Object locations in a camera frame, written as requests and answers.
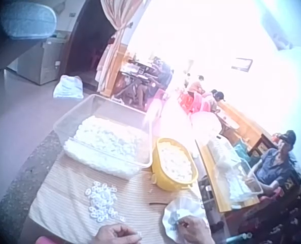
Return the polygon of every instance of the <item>yellow plastic basket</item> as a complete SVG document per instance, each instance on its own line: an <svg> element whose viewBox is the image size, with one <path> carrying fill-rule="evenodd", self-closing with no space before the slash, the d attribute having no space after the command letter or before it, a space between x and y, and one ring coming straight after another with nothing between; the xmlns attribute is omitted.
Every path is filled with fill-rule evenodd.
<svg viewBox="0 0 301 244"><path fill-rule="evenodd" d="M192 169L192 180L189 182L180 182L170 178L162 169L161 167L161 160L160 160L160 152L158 148L160 144L163 142L169 142L171 145L179 147L187 156L188 160L191 162L191 169ZM159 138L156 142L155 149L153 151L153 163L152 163L152 180L158 185L158 187L162 188L163 190L175 192L181 189L188 188L194 182L196 182L198 178L198 171L196 165L193 161L193 158L190 155L190 152L178 141L170 138Z"/></svg>

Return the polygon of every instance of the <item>cap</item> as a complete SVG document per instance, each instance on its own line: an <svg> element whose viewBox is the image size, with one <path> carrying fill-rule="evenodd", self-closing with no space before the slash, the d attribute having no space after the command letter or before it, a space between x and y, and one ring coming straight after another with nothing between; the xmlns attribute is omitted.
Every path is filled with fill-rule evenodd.
<svg viewBox="0 0 301 244"><path fill-rule="evenodd" d="M286 134L282 134L280 139L293 146L296 143L296 134L294 131L289 130L286 132Z"/></svg>
<svg viewBox="0 0 301 244"><path fill-rule="evenodd" d="M219 98L220 100L224 100L225 99L225 95L220 91L215 93L215 97Z"/></svg>

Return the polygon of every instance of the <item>seated woman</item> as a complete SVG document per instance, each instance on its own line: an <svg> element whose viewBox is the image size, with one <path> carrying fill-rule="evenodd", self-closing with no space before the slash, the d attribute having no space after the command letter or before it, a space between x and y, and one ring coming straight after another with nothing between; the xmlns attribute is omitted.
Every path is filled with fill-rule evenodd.
<svg viewBox="0 0 301 244"><path fill-rule="evenodd" d="M294 131L287 131L286 134L280 136L280 139L282 141L279 148L267 150L247 175L246 184L249 187L254 184L253 176L255 175L264 195L267 196L272 195L275 189L284 185L292 171L289 152L296 142L296 134Z"/></svg>
<svg viewBox="0 0 301 244"><path fill-rule="evenodd" d="M208 92L208 93L203 93L202 94L202 97L203 98L206 98L208 96L214 96L218 91L216 89L213 89L211 92Z"/></svg>
<svg viewBox="0 0 301 244"><path fill-rule="evenodd" d="M213 113L217 113L219 112L219 110L217 109L218 106L218 102L221 100L224 100L225 95L223 92L215 92L212 95L208 95L204 98L202 98L202 103L206 104L207 110L208 112L213 112Z"/></svg>

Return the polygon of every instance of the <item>wooden counter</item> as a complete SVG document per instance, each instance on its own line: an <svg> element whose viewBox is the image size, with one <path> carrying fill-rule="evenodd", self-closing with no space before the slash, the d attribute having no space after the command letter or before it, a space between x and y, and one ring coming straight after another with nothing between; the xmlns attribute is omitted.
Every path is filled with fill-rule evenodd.
<svg viewBox="0 0 301 244"><path fill-rule="evenodd" d="M226 184L223 182L218 182L218 179L215 175L215 161L211 155L209 148L206 145L202 145L200 141L196 140L197 146L200 151L200 156L202 161L204 162L206 172L210 181L210 185L212 187L212 191L214 194L214 198L216 201L216 205L220 212L231 211L231 202L229 200L229 189ZM259 199L257 197L247 200L240 204L242 208L252 206L259 203Z"/></svg>

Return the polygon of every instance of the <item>transparent plastic container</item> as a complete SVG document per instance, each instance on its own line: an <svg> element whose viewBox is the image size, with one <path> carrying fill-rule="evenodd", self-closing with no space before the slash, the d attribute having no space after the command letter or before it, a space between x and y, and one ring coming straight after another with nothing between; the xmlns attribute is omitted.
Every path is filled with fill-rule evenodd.
<svg viewBox="0 0 301 244"><path fill-rule="evenodd" d="M250 170L249 164L243 159L239 163L220 162L216 164L217 182L222 189L227 189L231 203L237 205L237 203L247 201L263 193L262 187L255 176L255 181L251 185L245 183Z"/></svg>
<svg viewBox="0 0 301 244"><path fill-rule="evenodd" d="M109 150L109 148L114 149L117 144L109 144L99 149L86 141L77 139L75 135L81 128L80 125L91 116L109 120L110 124L115 123L116 132L119 132L118 128L122 127L125 134L137 135L137 139L133 140L133 153L129 155L128 160L124 155L120 156L116 154L116 151ZM60 118L54 124L53 129L69 157L93 169L130 179L142 168L148 168L152 164L151 124L145 124L144 117L145 114L136 109L99 95L90 95Z"/></svg>

